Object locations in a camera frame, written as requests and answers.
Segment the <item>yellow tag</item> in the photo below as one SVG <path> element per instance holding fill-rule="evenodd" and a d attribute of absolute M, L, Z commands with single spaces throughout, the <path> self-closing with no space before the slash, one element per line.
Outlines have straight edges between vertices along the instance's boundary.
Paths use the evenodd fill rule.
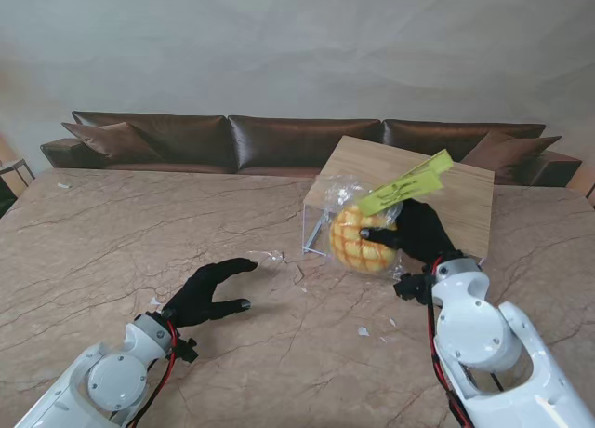
<path fill-rule="evenodd" d="M 439 175 L 454 165 L 453 159 L 446 149 L 439 151 L 428 161 L 414 167 L 396 181 L 380 186 L 370 195 L 360 200 L 357 206 L 367 217 L 396 205 L 407 198 L 441 189 L 443 184 Z"/>
<path fill-rule="evenodd" d="M 400 179 L 412 174 L 418 174 L 425 170 L 432 170 L 436 175 L 440 175 L 454 166 L 455 163 L 450 157 L 450 154 L 446 149 L 442 149 L 437 154 L 433 155 L 428 161 L 424 161 L 421 165 L 414 167 L 406 174 L 403 174 Z"/>
<path fill-rule="evenodd" d="M 427 194 L 443 187 L 438 175 L 432 170 L 419 174 L 407 174 L 386 186 L 381 186 L 357 203 L 365 216 L 371 216 L 407 198 Z"/>

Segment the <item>brown leather sofa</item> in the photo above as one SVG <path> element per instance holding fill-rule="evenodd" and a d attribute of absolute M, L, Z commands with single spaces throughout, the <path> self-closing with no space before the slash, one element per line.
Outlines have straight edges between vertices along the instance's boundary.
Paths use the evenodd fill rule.
<path fill-rule="evenodd" d="M 127 122 L 164 159 L 163 163 L 108 164 L 78 139 L 41 146 L 53 167 L 237 173 L 313 177 L 343 135 L 422 154 L 448 149 L 460 161 L 492 130 L 517 138 L 537 138 L 540 124 L 434 123 L 388 119 L 281 119 L 249 116 L 113 114 L 73 112 L 78 124 L 107 126 Z M 525 163 L 519 184 L 565 186 L 580 160 L 544 152 Z"/>

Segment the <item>marble table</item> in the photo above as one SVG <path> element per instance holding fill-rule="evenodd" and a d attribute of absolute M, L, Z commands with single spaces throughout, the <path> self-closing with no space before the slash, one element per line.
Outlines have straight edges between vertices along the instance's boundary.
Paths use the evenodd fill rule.
<path fill-rule="evenodd" d="M 166 301 L 198 266 L 234 256 L 260 267 L 227 281 L 217 297 L 245 297 L 253 308 L 183 329 L 199 341 L 200 357 L 176 366 L 140 426 L 457 426 L 430 367 L 425 309 L 397 301 L 384 279 L 302 256 L 310 186 L 184 173 L 42 174 L 0 220 L 0 426 L 12 426 L 87 346 L 118 346 L 126 322 L 155 309 L 153 299 Z M 530 315 L 595 411 L 595 212 L 564 189 L 495 194 L 484 265 L 490 299 Z"/>

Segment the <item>wooden board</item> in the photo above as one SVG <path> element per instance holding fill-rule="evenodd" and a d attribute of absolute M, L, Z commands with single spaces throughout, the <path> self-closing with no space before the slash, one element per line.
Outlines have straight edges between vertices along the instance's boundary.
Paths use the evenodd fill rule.
<path fill-rule="evenodd" d="M 319 180 L 311 187 L 304 204 L 324 207 L 324 189 L 334 175 L 355 175 L 366 187 L 393 181 L 430 157 L 366 140 L 343 137 L 326 162 Z M 484 258 L 490 239 L 494 172 L 455 163 L 441 176 L 444 187 L 419 197 L 429 203 L 443 222 L 457 249 Z"/>

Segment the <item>plastic bag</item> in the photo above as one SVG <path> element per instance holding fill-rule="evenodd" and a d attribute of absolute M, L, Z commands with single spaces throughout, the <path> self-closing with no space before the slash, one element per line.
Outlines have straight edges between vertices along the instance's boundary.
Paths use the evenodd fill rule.
<path fill-rule="evenodd" d="M 325 253 L 334 264 L 364 274 L 398 277 L 403 273 L 401 253 L 360 237 L 365 227 L 396 229 L 403 203 L 365 217 L 357 201 L 371 191 L 353 176 L 324 179 L 323 227 Z"/>

